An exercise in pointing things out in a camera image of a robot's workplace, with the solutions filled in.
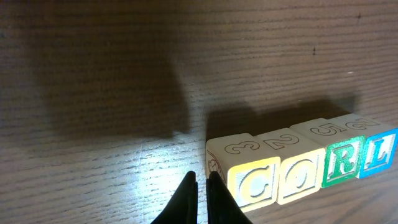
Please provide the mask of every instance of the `yellow block face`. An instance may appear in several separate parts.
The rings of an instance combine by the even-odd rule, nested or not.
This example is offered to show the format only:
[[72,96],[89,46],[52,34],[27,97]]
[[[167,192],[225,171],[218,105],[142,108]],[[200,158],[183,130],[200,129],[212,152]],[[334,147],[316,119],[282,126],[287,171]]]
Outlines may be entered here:
[[234,166],[228,171],[228,190],[243,212],[270,205],[276,201],[280,158]]
[[322,184],[325,149],[284,160],[280,165],[277,203],[283,205],[317,192]]

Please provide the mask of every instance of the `blue block face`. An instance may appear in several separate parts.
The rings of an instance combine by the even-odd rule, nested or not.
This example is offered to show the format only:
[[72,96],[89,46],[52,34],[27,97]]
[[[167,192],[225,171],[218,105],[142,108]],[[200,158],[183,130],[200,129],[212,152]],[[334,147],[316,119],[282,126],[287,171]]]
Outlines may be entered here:
[[359,178],[390,168],[397,147],[398,128],[367,138]]

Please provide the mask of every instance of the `alphabet block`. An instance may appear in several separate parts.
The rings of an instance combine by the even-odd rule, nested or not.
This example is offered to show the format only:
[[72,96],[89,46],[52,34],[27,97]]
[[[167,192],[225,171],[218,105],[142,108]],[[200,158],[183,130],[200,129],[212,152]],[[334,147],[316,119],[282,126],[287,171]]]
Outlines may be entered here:
[[289,128],[256,137],[272,147],[281,159],[278,204],[289,203],[320,189],[325,148]]
[[397,147],[397,128],[356,114],[347,114],[329,121],[346,128],[349,136],[363,134],[367,137],[359,178],[390,168]]
[[361,165],[364,135],[349,137],[347,129],[326,119],[314,119],[290,127],[326,149],[322,188],[356,177]]
[[210,139],[206,143],[206,172],[219,172],[243,212],[276,201],[280,157],[250,134]]

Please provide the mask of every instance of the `number 2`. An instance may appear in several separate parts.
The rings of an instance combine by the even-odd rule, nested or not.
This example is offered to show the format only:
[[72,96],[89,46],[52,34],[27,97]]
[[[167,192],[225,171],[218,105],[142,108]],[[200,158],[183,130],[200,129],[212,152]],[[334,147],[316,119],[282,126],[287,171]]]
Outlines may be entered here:
[[268,139],[264,140],[264,142],[273,149],[278,150],[283,149],[286,144],[296,144],[300,141],[298,137],[291,134],[283,134],[280,138],[282,139]]

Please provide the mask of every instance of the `wooden table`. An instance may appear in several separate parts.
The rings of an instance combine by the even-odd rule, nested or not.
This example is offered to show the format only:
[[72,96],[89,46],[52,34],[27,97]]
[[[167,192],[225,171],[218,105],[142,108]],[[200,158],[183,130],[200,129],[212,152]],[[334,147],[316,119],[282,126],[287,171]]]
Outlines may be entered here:
[[[1,1],[0,223],[149,223],[205,140],[344,111],[397,125],[398,3]],[[254,223],[398,223],[398,162]]]

